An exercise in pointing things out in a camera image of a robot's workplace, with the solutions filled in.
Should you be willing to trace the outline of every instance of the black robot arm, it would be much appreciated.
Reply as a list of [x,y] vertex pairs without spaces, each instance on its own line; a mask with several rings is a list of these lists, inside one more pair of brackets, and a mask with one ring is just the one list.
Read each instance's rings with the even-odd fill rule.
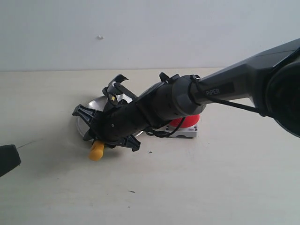
[[[120,83],[117,76],[104,88],[110,107],[103,112],[79,105],[73,115],[89,125],[86,140],[101,140],[108,146],[138,150],[132,134],[148,128],[161,128],[171,120],[201,113],[210,103],[250,98],[262,116],[273,117],[284,129],[300,136],[300,39],[261,52],[203,79],[197,75],[159,75],[156,83],[139,97]],[[131,102],[116,101],[129,93]]]

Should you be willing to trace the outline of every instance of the silver plate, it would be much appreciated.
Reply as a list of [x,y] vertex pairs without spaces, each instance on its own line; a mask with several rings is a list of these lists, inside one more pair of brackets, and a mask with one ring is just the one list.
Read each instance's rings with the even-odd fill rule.
[[[91,109],[96,109],[102,111],[104,109],[104,106],[107,102],[107,99],[105,96],[98,97],[92,101],[90,101],[86,107],[91,108]],[[80,118],[76,118],[76,127],[80,135],[83,137],[84,134],[89,130],[89,126]],[[134,134],[135,137],[140,135],[142,131],[137,132]]]

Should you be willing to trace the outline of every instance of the black cable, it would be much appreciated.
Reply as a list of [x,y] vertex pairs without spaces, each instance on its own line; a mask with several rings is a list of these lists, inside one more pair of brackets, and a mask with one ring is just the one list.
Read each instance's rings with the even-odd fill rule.
[[177,125],[177,127],[172,132],[166,132],[166,131],[156,131],[152,128],[145,129],[145,133],[149,136],[156,136],[156,137],[170,137],[172,134],[174,134],[183,124],[183,121],[185,120],[185,117],[183,117],[180,121],[180,123]]
[[243,105],[243,104],[239,104],[239,103],[235,103],[235,102],[225,101],[225,100],[221,100],[221,99],[218,99],[218,98],[214,98],[214,97],[208,96],[208,95],[206,95],[204,93],[204,91],[201,89],[201,87],[199,85],[199,82],[201,82],[201,80],[199,78],[195,78],[194,75],[191,75],[191,79],[195,83],[197,91],[200,94],[202,94],[202,96],[205,97],[206,99],[208,99],[209,101],[212,101],[212,102],[215,102],[215,103],[219,103],[219,104],[222,104],[222,105],[227,105],[227,106],[231,106],[231,107],[243,109],[243,110],[247,110],[247,111],[251,111],[251,112],[254,112],[254,113],[259,113],[259,114],[261,114],[263,116],[269,116],[271,118],[274,118],[274,116],[273,116],[272,113],[267,112],[265,110],[258,109],[258,108],[255,108],[255,107],[251,107],[251,106],[248,106],[248,105]]

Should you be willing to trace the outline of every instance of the table surface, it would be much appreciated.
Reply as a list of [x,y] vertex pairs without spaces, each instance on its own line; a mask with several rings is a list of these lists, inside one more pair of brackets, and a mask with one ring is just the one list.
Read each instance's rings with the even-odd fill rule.
[[15,144],[22,159],[0,178],[0,224],[298,225],[300,140],[255,113],[211,104],[198,138],[141,135],[137,152],[88,159],[72,111],[117,74],[139,95],[162,71],[217,70],[0,73],[0,145]]

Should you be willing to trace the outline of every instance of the yellow object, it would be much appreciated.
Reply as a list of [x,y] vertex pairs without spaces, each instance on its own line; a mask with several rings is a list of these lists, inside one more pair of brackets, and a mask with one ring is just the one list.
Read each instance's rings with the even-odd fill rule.
[[89,154],[89,159],[92,161],[98,161],[103,156],[104,142],[94,141]]

